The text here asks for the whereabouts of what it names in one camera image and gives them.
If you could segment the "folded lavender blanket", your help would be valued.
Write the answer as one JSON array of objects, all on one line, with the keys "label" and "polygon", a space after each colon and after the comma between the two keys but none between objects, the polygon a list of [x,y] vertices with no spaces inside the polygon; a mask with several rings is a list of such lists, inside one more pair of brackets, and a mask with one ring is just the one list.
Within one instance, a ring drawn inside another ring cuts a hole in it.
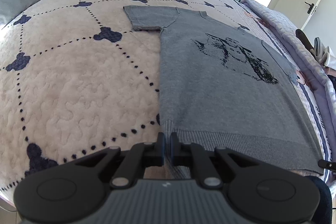
[{"label": "folded lavender blanket", "polygon": [[282,13],[271,10],[254,0],[243,0],[255,14],[271,25],[276,32],[287,41],[296,51],[299,58],[310,69],[315,78],[324,87],[327,103],[331,114],[335,114],[335,90],[333,84],[322,66],[315,60],[313,55],[305,48],[295,35],[296,26]]}]

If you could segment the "pink quilted bedspread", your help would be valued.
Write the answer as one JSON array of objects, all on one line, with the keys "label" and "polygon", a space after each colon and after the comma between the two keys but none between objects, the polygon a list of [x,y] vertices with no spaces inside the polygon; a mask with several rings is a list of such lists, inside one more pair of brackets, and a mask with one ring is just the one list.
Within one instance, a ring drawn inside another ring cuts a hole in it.
[{"label": "pink quilted bedspread", "polygon": [[41,0],[1,30],[1,196],[28,175],[116,145],[154,141],[159,31],[133,29],[124,7],[204,11],[263,40],[296,69],[299,95],[325,160],[335,159],[335,114],[295,49],[235,0]]}]

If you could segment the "dark brown curved object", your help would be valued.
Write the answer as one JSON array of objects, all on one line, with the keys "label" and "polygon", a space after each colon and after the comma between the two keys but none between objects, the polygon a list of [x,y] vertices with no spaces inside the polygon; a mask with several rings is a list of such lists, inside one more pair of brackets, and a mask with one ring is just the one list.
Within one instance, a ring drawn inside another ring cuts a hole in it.
[{"label": "dark brown curved object", "polygon": [[301,29],[295,30],[296,37],[300,40],[302,45],[314,56],[314,48],[311,45],[309,39]]}]

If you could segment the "grey knit cat sweater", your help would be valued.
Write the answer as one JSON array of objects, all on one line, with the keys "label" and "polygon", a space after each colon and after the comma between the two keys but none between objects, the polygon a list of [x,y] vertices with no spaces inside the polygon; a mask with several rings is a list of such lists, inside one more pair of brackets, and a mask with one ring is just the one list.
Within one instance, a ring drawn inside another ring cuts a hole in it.
[{"label": "grey knit cat sweater", "polygon": [[166,136],[323,174],[319,140],[295,89],[296,69],[285,57],[204,11],[124,11],[134,30],[160,33],[159,120]]}]

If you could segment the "striped folded fabric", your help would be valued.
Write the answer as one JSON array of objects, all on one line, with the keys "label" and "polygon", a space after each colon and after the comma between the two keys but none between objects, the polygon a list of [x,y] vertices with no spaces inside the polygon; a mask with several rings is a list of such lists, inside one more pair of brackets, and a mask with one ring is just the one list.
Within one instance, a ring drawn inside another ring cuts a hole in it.
[{"label": "striped folded fabric", "polygon": [[325,47],[319,37],[314,39],[314,56],[315,59],[324,66],[328,66],[333,56],[333,51],[329,46]]}]

